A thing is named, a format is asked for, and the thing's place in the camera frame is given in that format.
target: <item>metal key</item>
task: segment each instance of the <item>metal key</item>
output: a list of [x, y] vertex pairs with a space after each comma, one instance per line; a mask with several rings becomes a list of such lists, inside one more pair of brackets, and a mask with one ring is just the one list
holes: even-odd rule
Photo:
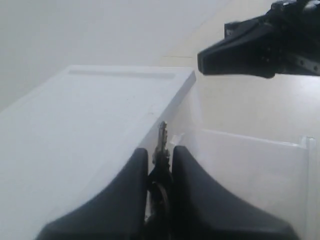
[[169, 160], [169, 151], [166, 148], [168, 138], [167, 122], [162, 121], [159, 125], [158, 143], [155, 147], [152, 163], [156, 164], [157, 161]]

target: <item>clear plastic bin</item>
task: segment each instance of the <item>clear plastic bin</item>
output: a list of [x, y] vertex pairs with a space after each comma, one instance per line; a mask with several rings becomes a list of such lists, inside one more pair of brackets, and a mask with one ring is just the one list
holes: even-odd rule
[[316, 141], [275, 142], [192, 130], [173, 136], [202, 167], [240, 198], [292, 224], [301, 239], [317, 239]]

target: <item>white wall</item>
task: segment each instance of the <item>white wall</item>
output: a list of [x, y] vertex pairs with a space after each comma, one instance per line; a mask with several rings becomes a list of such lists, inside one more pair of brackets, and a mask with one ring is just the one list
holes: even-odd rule
[[0, 111], [68, 65], [148, 65], [229, 0], [1, 0]]

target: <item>transparent plastic container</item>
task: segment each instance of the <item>transparent plastic container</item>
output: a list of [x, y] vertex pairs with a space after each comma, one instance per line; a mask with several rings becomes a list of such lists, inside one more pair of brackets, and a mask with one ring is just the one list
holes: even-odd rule
[[303, 240], [317, 240], [318, 168], [316, 141], [275, 142], [191, 130], [172, 138], [240, 198], [291, 223]]

